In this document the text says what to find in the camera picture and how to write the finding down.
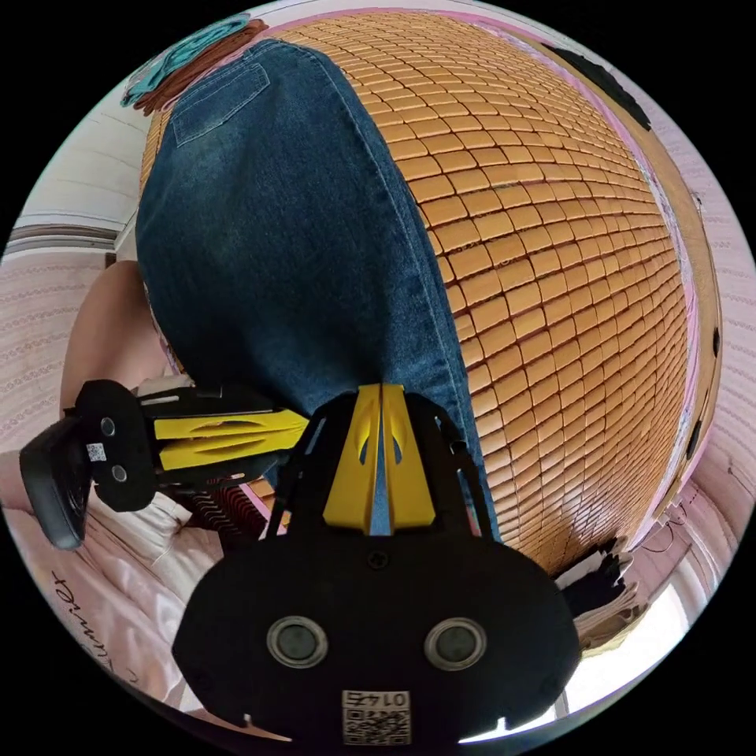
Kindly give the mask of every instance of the brown cloth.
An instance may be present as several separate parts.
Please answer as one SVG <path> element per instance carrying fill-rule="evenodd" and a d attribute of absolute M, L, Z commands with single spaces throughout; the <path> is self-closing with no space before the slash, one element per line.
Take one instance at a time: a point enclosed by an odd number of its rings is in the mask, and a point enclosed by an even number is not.
<path fill-rule="evenodd" d="M 152 115 L 155 110 L 159 110 L 167 102 L 181 95 L 199 76 L 212 69 L 228 55 L 248 45 L 267 28 L 268 25 L 264 21 L 256 18 L 250 21 L 244 29 L 219 39 L 191 63 L 187 63 L 178 71 L 174 71 L 157 89 L 140 97 L 134 104 L 134 109 L 143 110 L 146 116 Z"/>

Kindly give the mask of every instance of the window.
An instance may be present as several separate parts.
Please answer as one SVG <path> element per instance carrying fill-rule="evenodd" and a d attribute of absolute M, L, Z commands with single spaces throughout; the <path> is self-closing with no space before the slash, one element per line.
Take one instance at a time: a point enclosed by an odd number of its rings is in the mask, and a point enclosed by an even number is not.
<path fill-rule="evenodd" d="M 562 704 L 559 711 L 552 706 L 538 719 L 509 731 L 504 729 L 504 720 L 501 719 L 495 730 L 461 742 L 477 743 L 547 725 L 567 712 L 576 712 L 600 701 L 663 659 L 682 640 L 689 627 L 680 597 L 669 585 L 619 648 L 586 658 L 578 665 L 558 702 Z"/>
<path fill-rule="evenodd" d="M 461 740 L 460 743 L 478 743 L 481 740 L 492 740 L 494 738 L 500 738 L 504 735 L 514 735 L 515 732 L 523 732 L 524 730 L 532 730 L 533 728 L 540 727 L 541 725 L 548 725 L 549 722 L 553 722 L 556 718 L 556 710 L 552 706 L 545 714 L 543 714 L 541 717 L 538 717 L 538 719 L 534 719 L 532 722 L 523 724 L 521 727 L 517 727 L 514 730 L 505 730 L 504 720 L 500 719 L 498 721 L 498 727 L 495 730 L 491 730 L 490 732 L 483 732 L 480 735 L 476 735 L 474 738 L 466 738 L 465 740 Z"/>

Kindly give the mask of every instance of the jeans seam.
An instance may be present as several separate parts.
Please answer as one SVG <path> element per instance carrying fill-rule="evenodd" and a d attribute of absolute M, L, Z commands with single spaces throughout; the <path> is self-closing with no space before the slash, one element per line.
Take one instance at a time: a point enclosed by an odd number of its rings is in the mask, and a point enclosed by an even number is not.
<path fill-rule="evenodd" d="M 213 96 L 217 95 L 221 90 L 223 90 L 225 87 L 230 86 L 233 84 L 237 79 L 241 78 L 245 74 L 249 74 L 252 76 L 254 73 L 254 76 L 256 77 L 257 81 L 254 82 L 253 91 L 252 94 L 249 95 L 246 99 L 243 100 L 243 102 L 238 103 L 235 107 L 231 108 L 224 116 L 223 119 L 219 124 L 213 124 L 210 125 L 208 128 L 204 129 L 203 131 L 194 134 L 189 139 L 182 140 L 179 137 L 178 134 L 178 128 L 177 128 L 177 120 L 180 120 L 182 116 L 184 116 L 186 113 L 189 113 L 192 111 L 193 108 L 201 104 L 202 102 L 205 102 L 209 98 L 212 98 Z M 236 76 L 234 76 L 229 81 L 223 83 L 220 87 L 218 87 L 213 92 L 207 94 L 205 97 L 200 98 L 199 100 L 196 100 L 195 102 L 192 102 L 189 106 L 184 108 L 180 113 L 175 114 L 175 116 L 172 118 L 172 126 L 173 126 L 173 137 L 176 140 L 177 146 L 181 146 L 183 144 L 186 144 L 187 142 L 192 142 L 195 139 L 198 139 L 201 136 L 205 136 L 206 134 L 209 134 L 213 129 L 218 128 L 218 126 L 223 125 L 231 116 L 238 113 L 244 106 L 249 105 L 252 100 L 254 100 L 261 92 L 265 91 L 265 89 L 270 85 L 270 79 L 268 78 L 268 74 L 265 72 L 265 69 L 259 64 L 254 63 L 250 69 L 242 70 L 240 71 Z"/>
<path fill-rule="evenodd" d="M 355 128 L 357 129 L 357 132 L 360 135 L 360 138 L 362 140 L 362 144 L 363 144 L 363 147 L 365 148 L 365 151 L 369 155 L 370 160 L 372 161 L 373 165 L 376 168 L 376 172 L 377 172 L 378 176 L 380 177 L 380 181 L 381 181 L 381 183 L 383 185 L 383 189 L 384 189 L 386 195 L 388 196 L 388 200 L 391 203 L 391 207 L 393 208 L 393 210 L 395 212 L 395 215 L 396 215 L 396 217 L 398 219 L 398 222 L 399 222 L 400 226 L 402 227 L 403 234 L 404 234 L 405 238 L 407 239 L 407 241 L 410 241 L 411 238 L 412 238 L 412 235 L 409 233 L 409 230 L 406 227 L 404 219 L 402 218 L 402 214 L 399 212 L 398 207 L 396 206 L 396 202 L 394 200 L 394 197 L 393 197 L 392 193 L 389 191 L 389 188 L 388 188 L 388 185 L 387 185 L 387 181 L 386 181 L 386 177 L 384 176 L 384 173 L 381 170 L 380 164 L 376 160 L 375 156 L 373 155 L 372 150 L 370 149 L 370 145 L 368 144 L 367 139 L 365 138 L 364 134 L 362 133 L 362 130 L 360 129 L 360 124 L 355 119 L 354 114 L 352 113 L 352 109 L 350 108 L 349 104 L 347 103 L 347 101 L 342 96 L 341 92 L 339 91 L 339 88 L 336 86 L 335 81 L 331 78 L 331 75 L 328 72 L 328 70 L 326 70 L 326 68 L 323 66 L 322 61 L 315 54 L 313 54 L 312 51 L 307 50 L 304 47 L 300 47 L 300 46 L 293 46 L 293 47 L 296 50 L 298 50 L 300 52 L 300 54 L 303 54 L 303 55 L 306 55 L 307 57 L 312 58 L 317 63 L 317 65 L 320 67 L 321 71 L 328 77 L 328 80 L 331 82 L 331 84 L 332 84 L 332 86 L 333 86 L 336 94 L 339 96 L 339 99 L 341 100 L 342 104 L 344 105 L 344 108 L 346 109 L 347 113 L 349 114 L 349 117 L 352 120 L 352 123 L 354 124 Z M 440 333 L 440 330 L 439 330 L 438 321 L 436 320 L 436 317 L 435 317 L 434 308 L 431 306 L 431 299 L 428 296 L 428 287 L 426 285 L 425 278 L 424 278 L 424 276 L 421 273 L 420 266 L 419 266 L 418 260 L 417 260 L 417 255 L 415 254 L 415 250 L 414 250 L 413 245 L 410 244 L 409 246 L 410 246 L 410 249 L 411 249 L 411 252 L 412 252 L 412 259 L 413 259 L 413 263 L 414 263 L 415 269 L 416 269 L 417 274 L 418 274 L 418 276 L 419 276 L 419 278 L 421 280 L 421 283 L 422 283 L 423 296 L 425 298 L 426 304 L 428 305 L 428 311 L 430 313 L 431 321 L 433 323 L 433 330 L 435 331 L 436 341 L 440 345 L 441 351 L 443 352 L 443 361 L 444 361 L 444 365 L 446 366 L 447 375 L 449 376 L 451 384 L 454 387 L 454 403 L 456 405 L 455 409 L 457 410 L 458 417 L 462 418 L 461 401 L 460 401 L 460 395 L 459 395 L 458 382 L 457 382 L 457 380 L 456 380 L 456 378 L 454 376 L 454 371 L 451 369 L 451 364 L 450 364 L 450 361 L 449 361 L 449 354 L 448 354 L 448 351 L 446 349 L 446 345 L 444 344 L 444 341 L 441 338 L 441 333 Z M 461 430 L 465 434 L 465 436 L 467 436 L 467 432 L 466 432 L 465 428 L 463 427 Z"/>

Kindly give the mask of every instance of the woven mat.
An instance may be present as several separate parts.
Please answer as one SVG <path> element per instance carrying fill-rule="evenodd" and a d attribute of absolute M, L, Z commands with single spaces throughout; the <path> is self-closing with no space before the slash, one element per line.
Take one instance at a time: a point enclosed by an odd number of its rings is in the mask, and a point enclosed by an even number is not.
<path fill-rule="evenodd" d="M 361 14 L 276 36 L 342 68 L 413 192 L 506 543 L 554 573 L 632 534 L 672 449 L 686 327 L 673 245 L 628 149 L 567 83 L 456 20 Z M 153 119 L 143 182 L 168 118 Z"/>

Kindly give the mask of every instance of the bare skin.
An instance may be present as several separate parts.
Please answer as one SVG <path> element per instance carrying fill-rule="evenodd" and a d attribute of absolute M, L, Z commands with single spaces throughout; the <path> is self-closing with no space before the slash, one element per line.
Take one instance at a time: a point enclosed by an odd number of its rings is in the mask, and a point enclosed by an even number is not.
<path fill-rule="evenodd" d="M 76 316 L 63 364 L 61 412 L 73 406 L 88 380 L 115 380 L 135 389 L 167 367 L 138 265 L 129 260 L 111 265 Z"/>

